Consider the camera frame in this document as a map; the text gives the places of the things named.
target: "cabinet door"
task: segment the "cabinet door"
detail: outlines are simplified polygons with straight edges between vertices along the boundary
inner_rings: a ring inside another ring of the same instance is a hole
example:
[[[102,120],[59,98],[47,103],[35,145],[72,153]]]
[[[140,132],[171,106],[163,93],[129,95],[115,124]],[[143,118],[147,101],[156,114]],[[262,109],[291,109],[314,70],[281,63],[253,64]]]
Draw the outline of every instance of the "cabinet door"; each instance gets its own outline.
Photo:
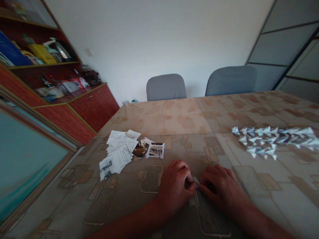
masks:
[[[83,145],[87,145],[95,136],[95,133],[67,105],[36,110]]]
[[[119,109],[107,85],[71,102],[69,105],[95,132],[98,132]]]

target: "patterned tablecloth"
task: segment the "patterned tablecloth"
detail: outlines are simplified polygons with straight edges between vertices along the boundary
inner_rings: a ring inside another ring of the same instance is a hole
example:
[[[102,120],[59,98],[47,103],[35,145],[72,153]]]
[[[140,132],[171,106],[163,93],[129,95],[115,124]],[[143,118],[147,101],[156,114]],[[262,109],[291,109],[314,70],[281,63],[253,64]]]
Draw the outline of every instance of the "patterned tablecloth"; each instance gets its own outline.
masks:
[[[318,152],[281,146],[276,148],[276,161],[271,157],[253,158],[231,133],[235,126],[310,126],[318,136],[319,105],[271,91],[122,106],[9,235],[18,238],[33,230],[33,234],[50,238],[81,238],[151,200],[159,189],[165,165],[184,160],[197,178],[207,165],[219,163],[232,169],[263,213],[297,237],[319,238]],[[164,142],[164,159],[135,157],[121,174],[100,182],[99,162],[107,155],[109,133],[129,129],[142,133],[139,139]],[[53,194],[48,205],[45,198]],[[229,236],[245,238],[197,191],[177,217],[148,237]]]

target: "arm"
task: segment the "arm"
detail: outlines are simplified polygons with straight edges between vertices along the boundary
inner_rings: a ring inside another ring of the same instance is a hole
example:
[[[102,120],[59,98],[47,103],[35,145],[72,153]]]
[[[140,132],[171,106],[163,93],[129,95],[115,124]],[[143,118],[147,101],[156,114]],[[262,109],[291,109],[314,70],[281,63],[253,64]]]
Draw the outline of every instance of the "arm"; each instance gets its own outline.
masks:
[[[215,185],[217,194],[205,186],[207,182]],[[238,185],[231,170],[219,164],[208,166],[200,183],[200,190],[252,238],[294,238],[255,207]]]
[[[191,185],[185,189],[185,180]],[[165,167],[157,196],[137,211],[106,225],[89,238],[137,238],[164,225],[195,194],[189,166],[174,160]]]

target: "light switch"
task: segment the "light switch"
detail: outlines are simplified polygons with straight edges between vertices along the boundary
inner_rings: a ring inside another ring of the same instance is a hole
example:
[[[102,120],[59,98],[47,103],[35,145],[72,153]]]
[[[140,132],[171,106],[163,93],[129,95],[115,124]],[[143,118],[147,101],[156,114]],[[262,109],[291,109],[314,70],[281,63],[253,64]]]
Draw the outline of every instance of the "light switch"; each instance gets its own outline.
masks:
[[[85,49],[85,53],[86,53],[88,56],[94,56],[94,54],[93,54],[93,52],[91,51],[90,48]]]

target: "chair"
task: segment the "chair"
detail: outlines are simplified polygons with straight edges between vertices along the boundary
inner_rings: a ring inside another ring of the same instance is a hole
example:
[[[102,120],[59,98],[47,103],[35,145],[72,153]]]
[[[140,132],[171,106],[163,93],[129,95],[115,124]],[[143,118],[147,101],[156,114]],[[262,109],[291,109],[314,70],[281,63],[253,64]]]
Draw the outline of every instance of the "chair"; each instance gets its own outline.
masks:
[[[209,77],[205,96],[254,92],[257,70],[252,66],[228,66]]]
[[[154,76],[146,84],[147,101],[186,98],[183,77],[178,74]]]

